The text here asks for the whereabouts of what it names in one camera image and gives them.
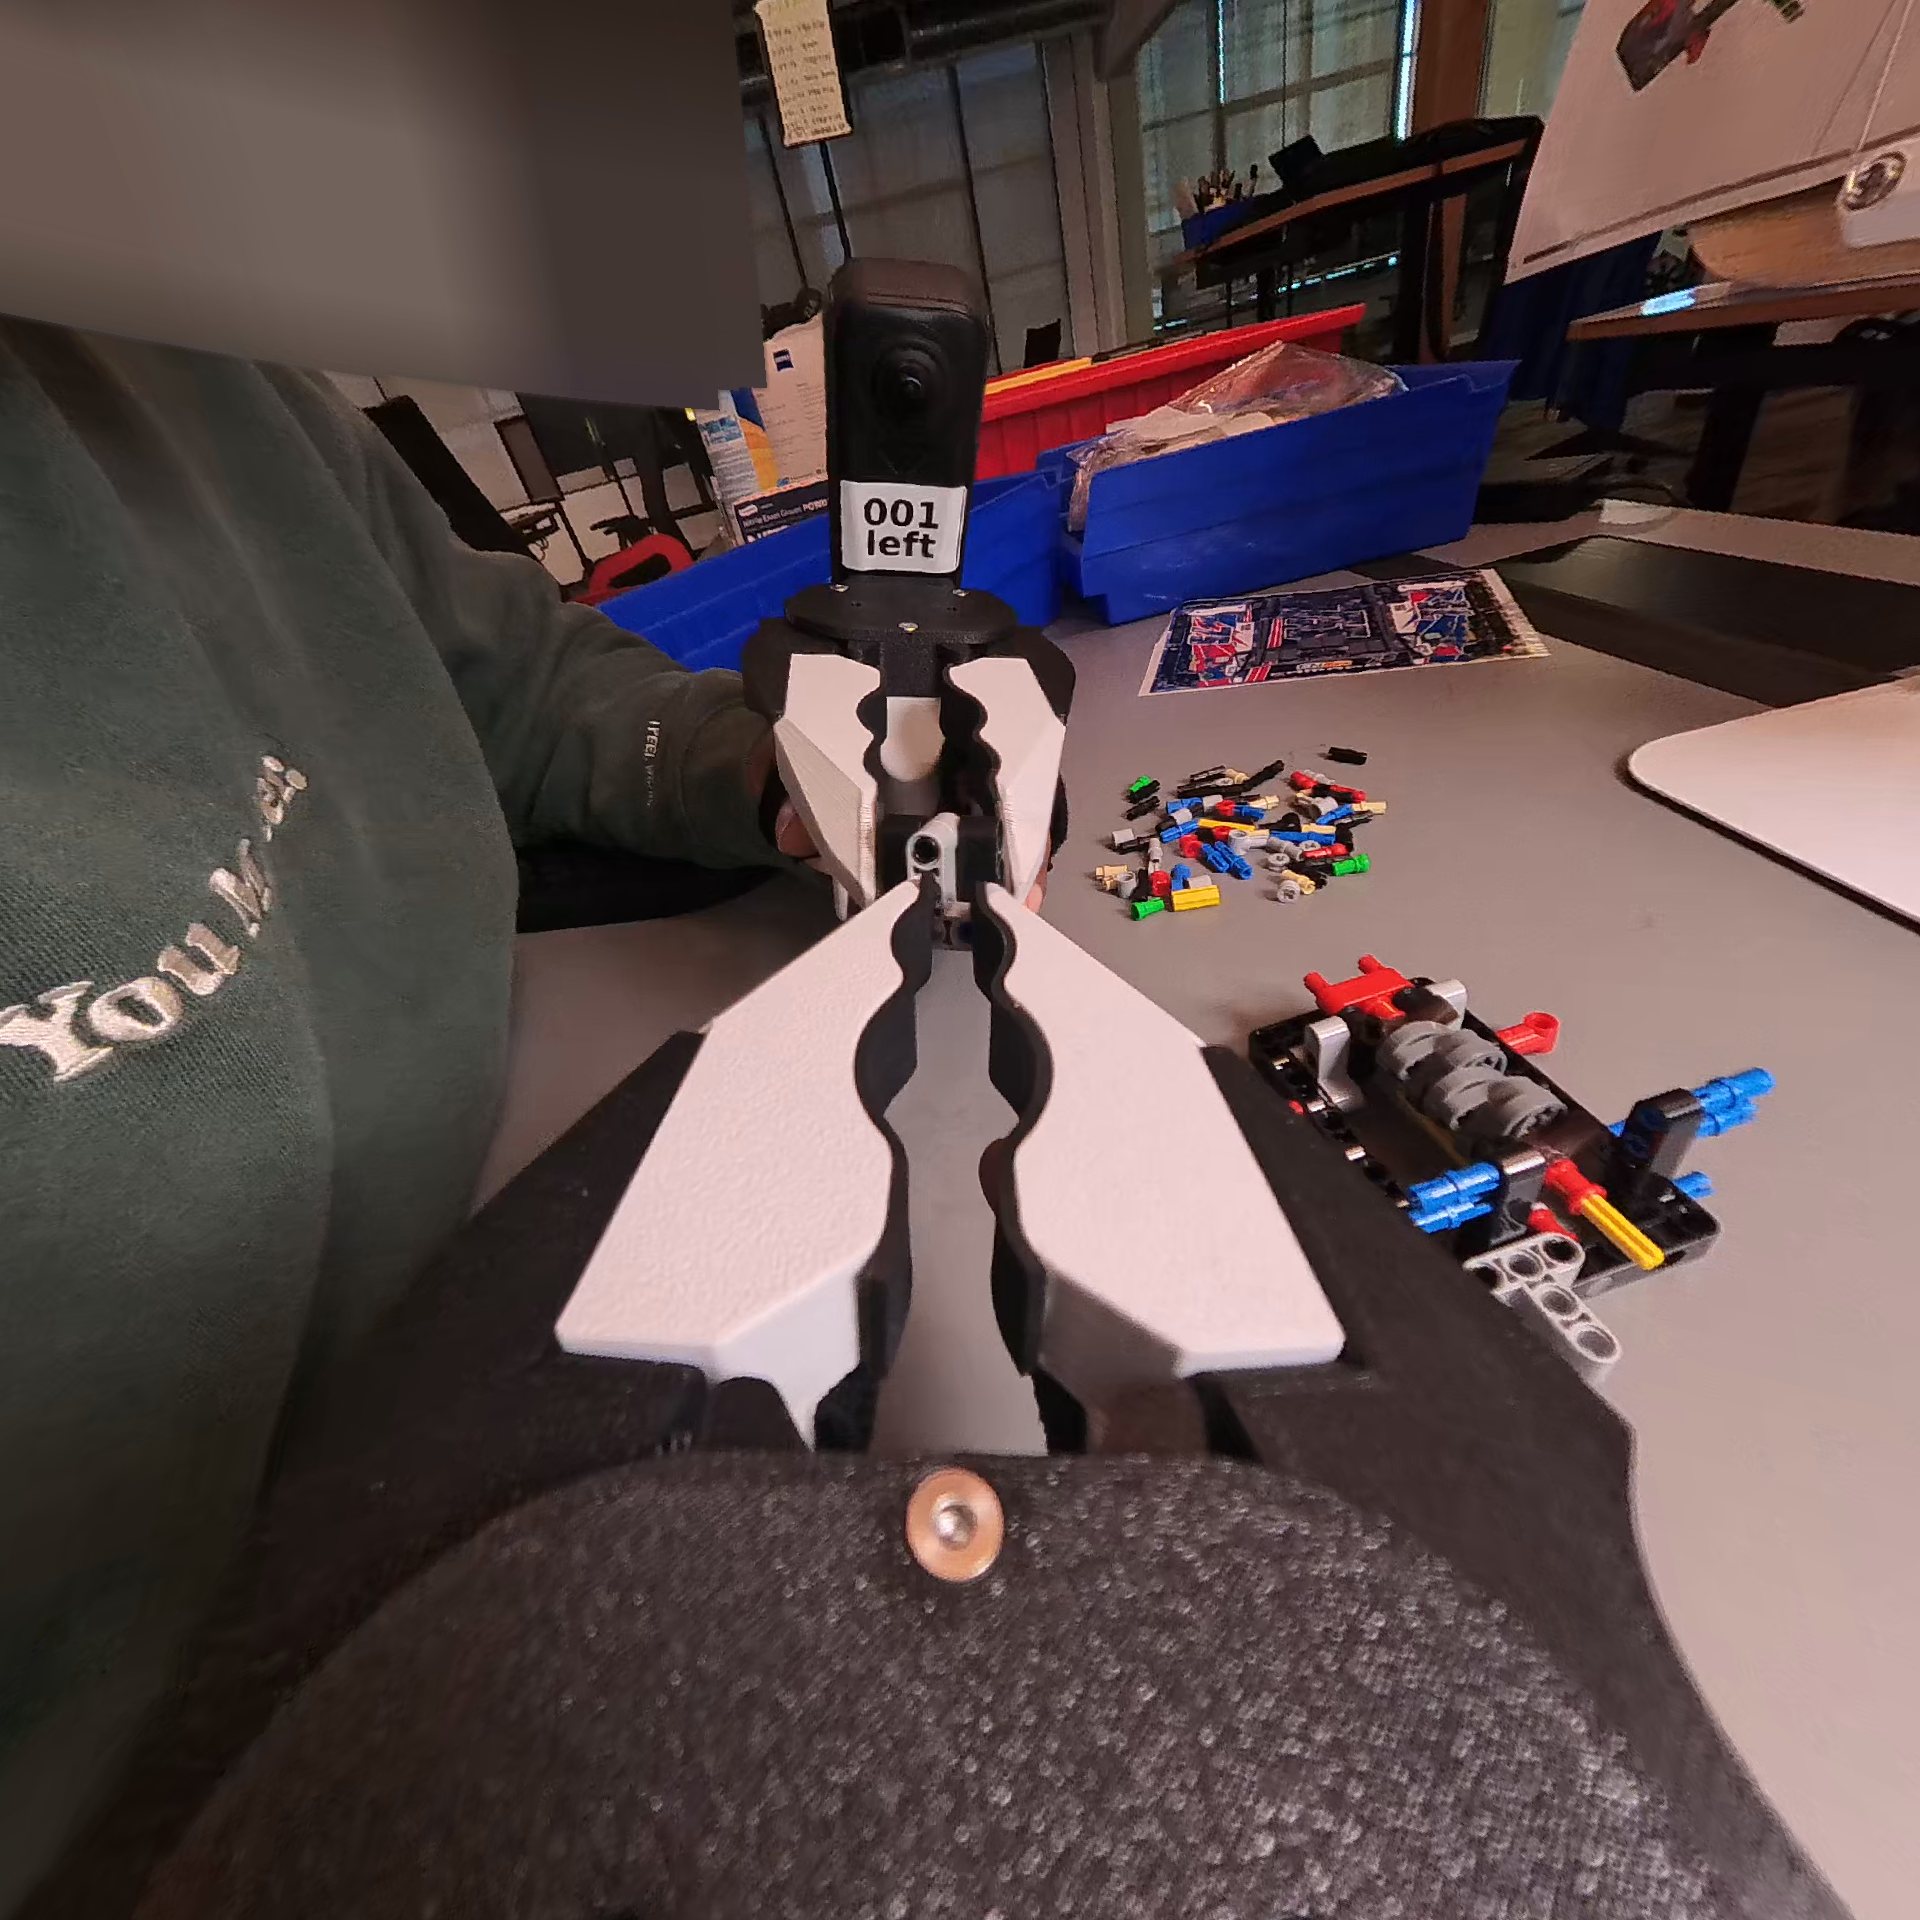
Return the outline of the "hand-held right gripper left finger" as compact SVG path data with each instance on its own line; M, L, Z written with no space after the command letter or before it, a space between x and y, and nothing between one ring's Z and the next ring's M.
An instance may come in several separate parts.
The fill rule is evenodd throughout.
M666 1092L556 1337L773 1388L819 1448L873 1439L910 1307L922 889L907 879L648 1061Z

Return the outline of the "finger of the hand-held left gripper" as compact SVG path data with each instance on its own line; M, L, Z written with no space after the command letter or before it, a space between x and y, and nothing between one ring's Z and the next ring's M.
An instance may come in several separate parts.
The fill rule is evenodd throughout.
M993 878L1029 900L1050 863L1069 670L1056 656L977 656L948 667L968 803L985 823Z
M841 920L880 893L880 670L841 653L790 653L776 756Z

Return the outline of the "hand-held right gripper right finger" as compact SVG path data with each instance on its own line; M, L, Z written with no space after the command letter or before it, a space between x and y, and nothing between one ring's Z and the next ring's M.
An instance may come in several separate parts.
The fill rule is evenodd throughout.
M1313 1369L1347 1329L1232 1092L1242 1061L989 881L974 900L989 1079L993 1307L1050 1452L1201 1376Z

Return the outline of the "pile of loose lego pieces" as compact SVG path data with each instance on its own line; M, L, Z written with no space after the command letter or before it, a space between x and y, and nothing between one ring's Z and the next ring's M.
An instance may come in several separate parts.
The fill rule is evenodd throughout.
M1234 892L1296 904L1373 868L1365 837L1385 814L1380 796L1285 758L1140 775L1089 878L1132 924L1208 913Z

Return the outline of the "lego engine assembly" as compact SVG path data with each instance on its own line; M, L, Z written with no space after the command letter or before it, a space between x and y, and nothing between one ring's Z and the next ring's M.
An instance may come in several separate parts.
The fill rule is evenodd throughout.
M1747 1126L1777 1089L1764 1070L1641 1096L1602 1120L1544 1067L1562 1023L1488 1023L1457 977L1363 955L1307 973L1307 1013L1261 1023L1250 1067L1588 1385L1620 1342L1602 1293L1705 1256L1722 1225L1694 1152Z

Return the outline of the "holographic lego sticker sheet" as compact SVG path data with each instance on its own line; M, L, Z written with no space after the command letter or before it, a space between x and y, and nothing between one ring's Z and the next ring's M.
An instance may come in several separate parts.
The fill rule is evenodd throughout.
M1492 569L1420 571L1176 608L1140 695L1347 680L1544 656L1546 635Z

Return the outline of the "lego instruction booklet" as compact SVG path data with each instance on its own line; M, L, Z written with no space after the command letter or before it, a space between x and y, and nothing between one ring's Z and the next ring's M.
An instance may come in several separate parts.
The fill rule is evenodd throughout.
M1915 1L1585 4L1507 281L1835 183L1915 118Z

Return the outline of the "blue plastic bin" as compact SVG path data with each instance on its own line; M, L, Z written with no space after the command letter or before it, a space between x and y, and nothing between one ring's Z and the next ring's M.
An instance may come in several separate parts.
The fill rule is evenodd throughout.
M1061 606L1067 483L1044 470L984 480L968 523L965 588L993 591L1044 629ZM740 652L789 597L830 575L828 516L811 515L728 552L611 597L598 609L692 667L739 667Z
M1465 537L1515 358L1401 367L1401 391L1100 470L1061 589L1117 625Z

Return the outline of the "red plastic bin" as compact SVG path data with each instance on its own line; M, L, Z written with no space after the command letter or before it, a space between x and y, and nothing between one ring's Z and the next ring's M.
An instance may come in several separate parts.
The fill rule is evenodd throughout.
M1363 318L1363 303L1339 303L1104 358L1073 358L996 375L984 396L977 480L1029 472L1042 452L1094 438L1121 420L1145 416L1267 345L1338 352Z

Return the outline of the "hanging paper note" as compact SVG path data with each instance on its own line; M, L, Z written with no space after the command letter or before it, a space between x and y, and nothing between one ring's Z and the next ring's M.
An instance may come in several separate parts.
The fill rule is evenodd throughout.
M789 151L849 137L849 97L828 1L757 1L761 49Z

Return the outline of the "clear bag of parts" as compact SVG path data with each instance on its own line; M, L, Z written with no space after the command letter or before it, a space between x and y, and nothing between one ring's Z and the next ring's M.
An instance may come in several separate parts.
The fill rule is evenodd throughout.
M1094 480L1106 470L1404 391L1406 380L1392 367L1302 342L1268 342L1080 447L1073 454L1067 525L1084 529Z

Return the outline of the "person's green sweatshirt torso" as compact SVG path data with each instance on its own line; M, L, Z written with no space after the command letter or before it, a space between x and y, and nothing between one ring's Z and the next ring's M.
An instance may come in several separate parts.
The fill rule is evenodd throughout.
M4 1915L469 1201L516 899L477 671L554 608L322 376L4 325Z

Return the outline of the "dark desk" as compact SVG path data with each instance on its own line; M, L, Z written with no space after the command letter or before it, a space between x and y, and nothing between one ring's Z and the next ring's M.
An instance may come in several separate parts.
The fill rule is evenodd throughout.
M1392 224L1392 356L1429 366L1464 356L1458 292L1480 295L1473 352L1485 352L1544 137L1539 113L1467 117L1341 151L1302 137L1268 155L1277 184L1232 224L1204 229L1168 273L1201 292L1250 281L1254 316L1273 319L1296 269Z

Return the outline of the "white lamp stand base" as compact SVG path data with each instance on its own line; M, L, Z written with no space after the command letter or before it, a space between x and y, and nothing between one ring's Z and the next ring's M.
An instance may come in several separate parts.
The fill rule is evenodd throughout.
M1828 197L1722 213L1691 231L1731 299L1853 296L1865 316L1915 295L1915 127L1853 157ZM1915 677L1664 735L1627 772L1656 799L1840 892L1917 918Z

